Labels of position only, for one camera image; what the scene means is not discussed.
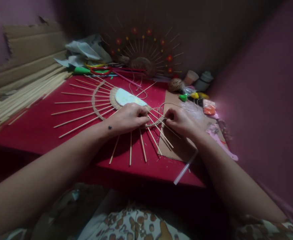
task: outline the red scissors handle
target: red scissors handle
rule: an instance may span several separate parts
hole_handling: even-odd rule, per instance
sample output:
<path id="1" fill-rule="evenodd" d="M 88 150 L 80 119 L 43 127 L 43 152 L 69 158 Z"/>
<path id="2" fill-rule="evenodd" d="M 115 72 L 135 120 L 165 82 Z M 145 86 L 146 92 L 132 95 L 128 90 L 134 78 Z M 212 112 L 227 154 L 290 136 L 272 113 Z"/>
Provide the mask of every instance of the red scissors handle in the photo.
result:
<path id="1" fill-rule="evenodd" d="M 111 67 L 91 67 L 90 70 L 92 73 L 94 73 L 96 75 L 108 75 L 108 74 L 110 74 L 110 72 L 112 72 Z M 108 70 L 108 71 L 105 73 L 97 73 L 97 72 L 95 72 L 96 70 Z"/>

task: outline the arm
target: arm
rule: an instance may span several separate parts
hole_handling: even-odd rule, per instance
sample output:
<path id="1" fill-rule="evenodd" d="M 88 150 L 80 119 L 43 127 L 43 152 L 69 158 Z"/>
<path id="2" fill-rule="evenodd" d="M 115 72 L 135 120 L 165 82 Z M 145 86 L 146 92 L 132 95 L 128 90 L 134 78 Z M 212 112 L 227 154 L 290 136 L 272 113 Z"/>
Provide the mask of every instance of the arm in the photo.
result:
<path id="1" fill-rule="evenodd" d="M 145 107 L 127 104 L 0 183 L 0 234 L 43 210 L 71 184 L 110 138 L 147 123 Z"/>
<path id="2" fill-rule="evenodd" d="M 251 214 L 273 222 L 287 217 L 256 182 L 212 139 L 184 109 L 170 108 L 166 124 L 197 147 L 224 204 L 236 214 Z"/>

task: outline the purple wall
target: purple wall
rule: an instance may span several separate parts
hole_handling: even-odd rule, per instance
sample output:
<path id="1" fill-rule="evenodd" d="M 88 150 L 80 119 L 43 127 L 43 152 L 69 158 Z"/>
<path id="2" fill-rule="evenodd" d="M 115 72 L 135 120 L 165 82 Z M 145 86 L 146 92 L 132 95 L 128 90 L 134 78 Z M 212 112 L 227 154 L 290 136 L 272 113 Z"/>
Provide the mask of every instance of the purple wall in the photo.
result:
<path id="1" fill-rule="evenodd" d="M 293 217 L 293 0 L 270 16 L 210 95 L 240 166 Z"/>
<path id="2" fill-rule="evenodd" d="M 50 20 L 60 21 L 63 16 L 63 4 L 56 7 L 55 0 L 0 0 L 0 65 L 9 57 L 3 24 L 39 24 L 39 15 Z"/>

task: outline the forearm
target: forearm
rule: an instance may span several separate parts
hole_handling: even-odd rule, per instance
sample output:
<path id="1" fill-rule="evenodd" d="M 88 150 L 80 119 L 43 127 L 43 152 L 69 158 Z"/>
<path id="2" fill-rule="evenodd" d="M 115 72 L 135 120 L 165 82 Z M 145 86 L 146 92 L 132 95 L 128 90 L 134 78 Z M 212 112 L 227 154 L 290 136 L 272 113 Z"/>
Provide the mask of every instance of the forearm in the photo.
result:
<path id="1" fill-rule="evenodd" d="M 54 201 L 110 137 L 104 122 L 96 124 L 0 183 L 0 233 Z"/>
<path id="2" fill-rule="evenodd" d="M 286 220 L 271 198 L 207 133 L 196 133 L 192 140 L 227 207 L 237 214 L 251 214 L 275 222 Z"/>

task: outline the twine ball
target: twine ball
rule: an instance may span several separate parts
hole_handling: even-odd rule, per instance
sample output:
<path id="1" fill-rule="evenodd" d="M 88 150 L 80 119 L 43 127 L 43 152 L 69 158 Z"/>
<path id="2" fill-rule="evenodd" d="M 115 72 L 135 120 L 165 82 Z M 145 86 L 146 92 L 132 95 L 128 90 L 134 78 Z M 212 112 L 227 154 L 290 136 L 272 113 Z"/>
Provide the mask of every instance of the twine ball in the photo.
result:
<path id="1" fill-rule="evenodd" d="M 183 86 L 183 81 L 181 79 L 173 78 L 168 84 L 168 89 L 171 92 L 180 91 L 182 89 L 182 86 Z"/>

